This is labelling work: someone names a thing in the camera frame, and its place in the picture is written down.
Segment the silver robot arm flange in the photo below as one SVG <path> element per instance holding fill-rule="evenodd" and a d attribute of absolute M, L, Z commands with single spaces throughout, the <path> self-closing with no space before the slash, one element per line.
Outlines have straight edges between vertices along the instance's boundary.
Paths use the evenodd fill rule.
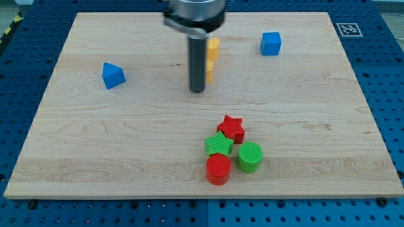
<path fill-rule="evenodd" d="M 207 39 L 225 20 L 226 0 L 171 0 L 163 23 L 191 39 Z"/>

